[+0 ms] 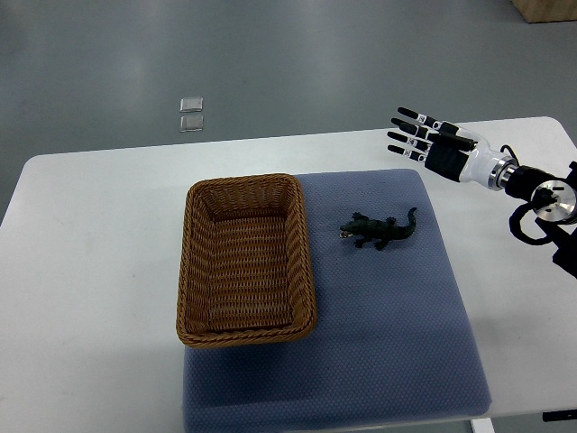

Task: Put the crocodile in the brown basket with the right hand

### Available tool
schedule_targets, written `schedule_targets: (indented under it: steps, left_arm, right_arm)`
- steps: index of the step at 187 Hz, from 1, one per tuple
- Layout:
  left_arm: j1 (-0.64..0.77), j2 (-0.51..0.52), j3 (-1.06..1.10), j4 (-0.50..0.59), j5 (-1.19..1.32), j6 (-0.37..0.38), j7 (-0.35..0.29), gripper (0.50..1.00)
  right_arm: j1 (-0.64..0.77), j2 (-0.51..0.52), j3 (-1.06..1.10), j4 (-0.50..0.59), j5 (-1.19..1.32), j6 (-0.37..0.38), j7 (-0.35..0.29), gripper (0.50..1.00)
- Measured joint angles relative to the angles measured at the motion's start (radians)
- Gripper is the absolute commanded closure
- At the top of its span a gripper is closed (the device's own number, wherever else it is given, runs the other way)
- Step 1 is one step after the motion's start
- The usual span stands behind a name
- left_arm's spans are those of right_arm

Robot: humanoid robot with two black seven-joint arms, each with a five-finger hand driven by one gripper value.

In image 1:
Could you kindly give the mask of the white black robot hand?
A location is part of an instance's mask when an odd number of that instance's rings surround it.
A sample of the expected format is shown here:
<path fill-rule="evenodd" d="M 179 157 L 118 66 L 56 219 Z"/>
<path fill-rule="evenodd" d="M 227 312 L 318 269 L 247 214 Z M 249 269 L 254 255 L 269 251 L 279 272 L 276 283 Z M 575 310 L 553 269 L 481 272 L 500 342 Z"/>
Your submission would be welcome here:
<path fill-rule="evenodd" d="M 497 152 L 477 133 L 405 107 L 400 107 L 398 113 L 400 118 L 391 119 L 397 128 L 388 132 L 396 143 L 390 144 L 388 150 L 423 164 L 445 179 L 474 181 L 500 190 L 519 167 L 508 147 Z"/>

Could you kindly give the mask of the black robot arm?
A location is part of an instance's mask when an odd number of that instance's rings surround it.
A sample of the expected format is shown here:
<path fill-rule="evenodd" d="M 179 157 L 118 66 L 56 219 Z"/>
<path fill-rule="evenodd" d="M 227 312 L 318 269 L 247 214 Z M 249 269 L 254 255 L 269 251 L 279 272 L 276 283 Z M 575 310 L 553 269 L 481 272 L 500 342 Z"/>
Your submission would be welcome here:
<path fill-rule="evenodd" d="M 576 224 L 576 162 L 569 164 L 564 178 L 511 162 L 497 177 L 497 185 L 512 198 L 524 201 L 509 217 L 510 233 L 525 244 L 554 244 L 552 262 L 575 276 L 576 233 L 563 228 Z M 523 231 L 522 219 L 528 213 L 536 216 L 535 223 L 545 234 L 543 237 L 531 237 Z"/>

